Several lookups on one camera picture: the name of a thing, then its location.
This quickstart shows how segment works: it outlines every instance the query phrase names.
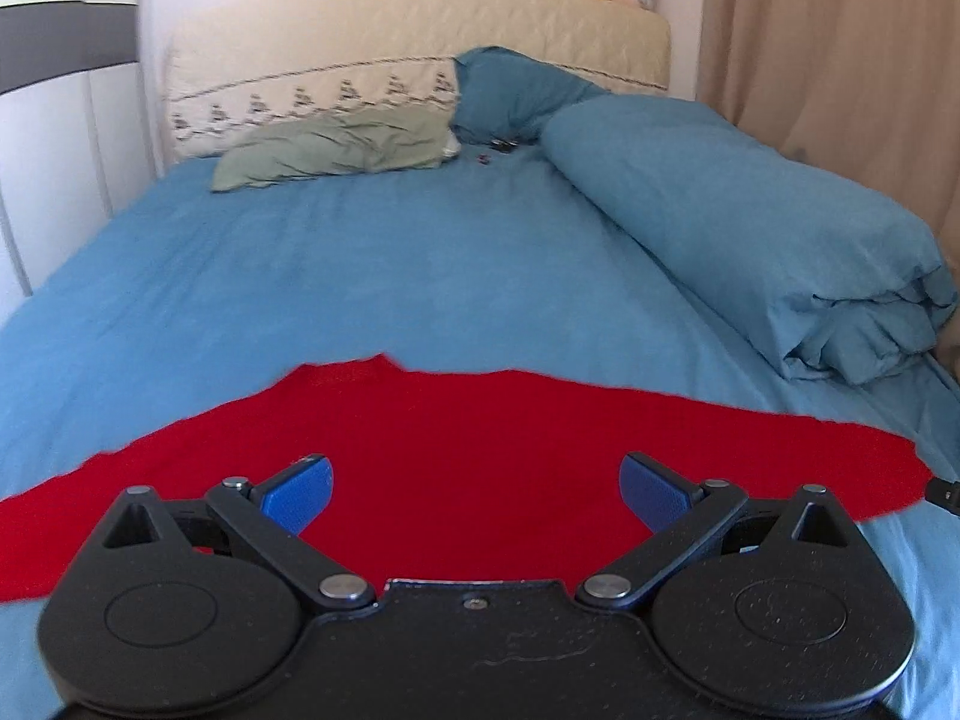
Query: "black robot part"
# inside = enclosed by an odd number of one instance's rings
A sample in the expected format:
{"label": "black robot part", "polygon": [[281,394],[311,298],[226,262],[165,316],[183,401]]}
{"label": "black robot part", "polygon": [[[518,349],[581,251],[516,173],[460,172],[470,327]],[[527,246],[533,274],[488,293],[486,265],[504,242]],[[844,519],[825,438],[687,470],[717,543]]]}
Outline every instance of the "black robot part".
{"label": "black robot part", "polygon": [[750,500],[640,454],[620,486],[654,536],[573,598],[550,581],[376,598],[296,537],[329,499],[319,456],[202,501],[132,488],[40,619],[61,720],[891,716],[913,619],[827,490]]}

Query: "bed headboard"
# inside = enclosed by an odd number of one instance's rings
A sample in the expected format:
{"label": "bed headboard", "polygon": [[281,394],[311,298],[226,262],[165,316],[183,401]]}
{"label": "bed headboard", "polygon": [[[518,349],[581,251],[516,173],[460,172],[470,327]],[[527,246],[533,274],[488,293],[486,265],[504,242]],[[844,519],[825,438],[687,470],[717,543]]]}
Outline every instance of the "bed headboard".
{"label": "bed headboard", "polygon": [[426,100],[452,109],[453,57],[503,46],[615,92],[664,94],[670,28],[602,0],[259,0],[175,31],[166,146],[220,153],[252,127],[323,110]]}

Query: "pillow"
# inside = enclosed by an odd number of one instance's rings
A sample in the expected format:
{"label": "pillow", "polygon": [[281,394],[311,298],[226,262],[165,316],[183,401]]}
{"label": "pillow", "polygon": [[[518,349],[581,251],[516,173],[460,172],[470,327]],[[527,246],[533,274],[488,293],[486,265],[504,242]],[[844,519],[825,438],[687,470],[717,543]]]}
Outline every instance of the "pillow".
{"label": "pillow", "polygon": [[318,175],[437,167],[459,151],[449,118],[433,105],[409,105],[267,124],[220,158],[211,189],[230,191]]}
{"label": "pillow", "polygon": [[500,47],[470,50],[455,64],[460,102],[452,128],[465,143],[534,143],[560,108],[609,94],[573,73]]}
{"label": "pillow", "polygon": [[566,108],[547,157],[786,378],[865,384],[929,351],[957,293],[928,225],[791,162],[707,106]]}

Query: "red cloth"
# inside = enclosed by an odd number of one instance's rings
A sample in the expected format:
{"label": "red cloth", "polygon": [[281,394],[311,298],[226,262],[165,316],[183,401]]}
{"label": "red cloth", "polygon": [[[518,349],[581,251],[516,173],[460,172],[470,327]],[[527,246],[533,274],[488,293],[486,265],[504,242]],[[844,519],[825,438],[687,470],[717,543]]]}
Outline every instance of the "red cloth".
{"label": "red cloth", "polygon": [[304,365],[267,391],[100,454],[0,502],[0,600],[47,595],[126,487],[199,498],[311,453],[333,500],[304,538],[382,586],[585,576],[649,532],[621,502],[618,469],[642,451],[693,481],[755,497],[827,485],[859,520],[923,498],[930,472],[902,437],[518,371],[402,370],[386,357]]}

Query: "curtain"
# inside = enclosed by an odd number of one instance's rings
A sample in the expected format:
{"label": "curtain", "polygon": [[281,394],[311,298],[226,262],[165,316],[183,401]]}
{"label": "curtain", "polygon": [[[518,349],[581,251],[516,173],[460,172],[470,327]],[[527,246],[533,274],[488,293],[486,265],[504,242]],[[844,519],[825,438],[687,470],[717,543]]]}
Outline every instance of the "curtain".
{"label": "curtain", "polygon": [[[704,0],[697,97],[894,197],[960,263],[960,0]],[[960,317],[938,356],[960,372]]]}

